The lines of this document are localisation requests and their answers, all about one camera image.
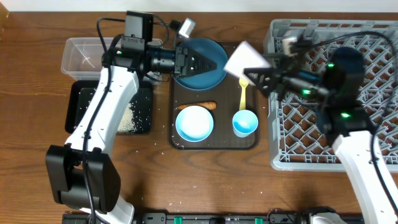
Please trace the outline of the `pile of white rice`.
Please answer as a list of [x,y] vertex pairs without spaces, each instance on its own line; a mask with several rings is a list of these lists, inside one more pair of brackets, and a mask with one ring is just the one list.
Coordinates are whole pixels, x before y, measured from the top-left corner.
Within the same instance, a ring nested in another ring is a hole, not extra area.
[[117,133],[128,134],[136,131],[134,122],[134,110],[132,109],[133,104],[129,103],[124,111],[120,124],[118,126]]

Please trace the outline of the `pink plastic cup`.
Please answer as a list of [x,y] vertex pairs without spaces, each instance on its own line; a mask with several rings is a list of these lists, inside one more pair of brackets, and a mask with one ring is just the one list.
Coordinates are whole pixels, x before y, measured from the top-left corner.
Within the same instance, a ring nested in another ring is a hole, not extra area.
[[241,42],[228,59],[224,70],[229,74],[246,79],[250,85],[255,85],[247,78],[243,71],[245,68],[269,68],[270,63],[248,42]]

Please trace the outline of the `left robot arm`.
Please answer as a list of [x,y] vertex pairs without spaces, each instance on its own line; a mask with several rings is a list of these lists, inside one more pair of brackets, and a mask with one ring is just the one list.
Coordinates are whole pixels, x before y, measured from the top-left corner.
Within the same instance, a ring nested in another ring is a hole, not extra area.
[[131,223],[134,207],[121,194],[111,161],[117,129],[140,80],[149,72],[187,78],[218,68],[190,47],[152,45],[155,14],[129,11],[125,31],[103,45],[95,94],[62,146],[49,147],[45,164],[55,202],[88,213],[88,223]]

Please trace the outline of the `light blue small bowl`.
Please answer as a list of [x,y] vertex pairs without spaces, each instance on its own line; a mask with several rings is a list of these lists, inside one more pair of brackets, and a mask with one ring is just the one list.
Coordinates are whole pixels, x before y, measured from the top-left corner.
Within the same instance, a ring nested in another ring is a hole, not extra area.
[[202,106],[188,106],[181,110],[175,120],[178,135],[188,142],[205,140],[214,128],[211,113]]

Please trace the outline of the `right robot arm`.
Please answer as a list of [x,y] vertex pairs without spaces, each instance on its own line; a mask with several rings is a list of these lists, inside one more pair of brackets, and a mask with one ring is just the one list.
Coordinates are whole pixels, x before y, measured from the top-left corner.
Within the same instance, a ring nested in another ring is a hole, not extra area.
[[345,168],[364,222],[397,223],[397,186],[382,158],[377,127],[357,101],[364,79],[361,52],[338,48],[321,75],[291,58],[278,67],[246,67],[243,73],[265,97],[290,92],[316,101],[317,127]]

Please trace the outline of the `light blue plastic cup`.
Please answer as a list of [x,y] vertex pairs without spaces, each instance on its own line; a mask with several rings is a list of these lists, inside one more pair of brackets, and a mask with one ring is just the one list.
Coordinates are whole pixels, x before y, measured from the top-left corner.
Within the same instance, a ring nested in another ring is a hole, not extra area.
[[232,118],[233,133],[239,138],[248,137],[258,127],[257,115],[249,110],[239,110]]

